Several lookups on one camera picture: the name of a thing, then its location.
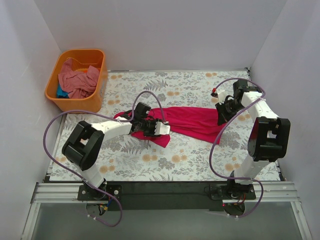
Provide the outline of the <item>magenta t shirt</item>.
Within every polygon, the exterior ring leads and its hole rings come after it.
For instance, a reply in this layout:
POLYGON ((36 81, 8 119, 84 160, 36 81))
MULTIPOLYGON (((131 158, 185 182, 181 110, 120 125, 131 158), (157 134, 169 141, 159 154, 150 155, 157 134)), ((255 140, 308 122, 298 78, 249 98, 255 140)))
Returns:
POLYGON ((225 126, 218 125, 218 111, 213 108, 172 106, 167 108, 145 107, 140 102, 136 108, 142 108, 148 120, 160 119, 168 121, 170 131, 208 143, 220 143, 219 132, 225 126))

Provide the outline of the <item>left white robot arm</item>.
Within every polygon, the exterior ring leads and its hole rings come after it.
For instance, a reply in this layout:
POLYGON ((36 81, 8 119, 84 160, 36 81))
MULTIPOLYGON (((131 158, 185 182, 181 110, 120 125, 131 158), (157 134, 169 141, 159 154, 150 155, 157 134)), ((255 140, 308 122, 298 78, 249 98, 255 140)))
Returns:
POLYGON ((120 116, 100 122, 78 122, 62 147, 62 154, 78 170, 81 177, 91 186, 89 194, 95 200, 106 196, 106 180, 100 174, 96 161, 104 142, 114 138, 142 132, 144 137, 160 137, 163 120, 149 117, 151 107, 138 103, 133 113, 126 111, 120 116))

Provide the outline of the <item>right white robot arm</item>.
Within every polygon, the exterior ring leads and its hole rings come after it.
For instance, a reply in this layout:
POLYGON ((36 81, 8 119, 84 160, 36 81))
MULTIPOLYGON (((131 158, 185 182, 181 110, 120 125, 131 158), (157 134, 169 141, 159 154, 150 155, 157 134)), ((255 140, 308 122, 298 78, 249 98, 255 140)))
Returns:
POLYGON ((231 199, 253 194, 253 180, 263 168, 287 152, 291 122, 274 113, 264 99, 265 91, 245 78, 235 78, 233 94, 224 90, 212 90, 211 95, 218 99, 215 105, 218 114, 217 124, 227 125, 244 111, 248 111, 253 127, 247 142, 247 156, 239 168, 220 187, 221 193, 231 199))

